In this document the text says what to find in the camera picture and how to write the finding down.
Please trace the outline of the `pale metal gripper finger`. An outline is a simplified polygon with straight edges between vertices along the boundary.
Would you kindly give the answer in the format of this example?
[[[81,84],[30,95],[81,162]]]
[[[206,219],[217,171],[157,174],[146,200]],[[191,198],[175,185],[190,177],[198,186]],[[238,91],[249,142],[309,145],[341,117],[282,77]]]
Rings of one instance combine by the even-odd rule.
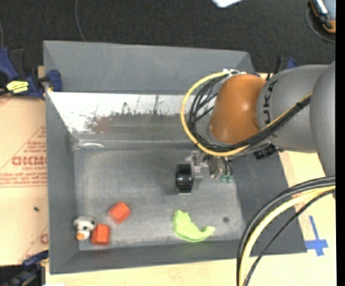
[[[210,171],[208,166],[194,166],[192,173],[195,178],[209,178]]]
[[[193,167],[200,167],[203,163],[203,153],[201,151],[191,152],[191,165]]]

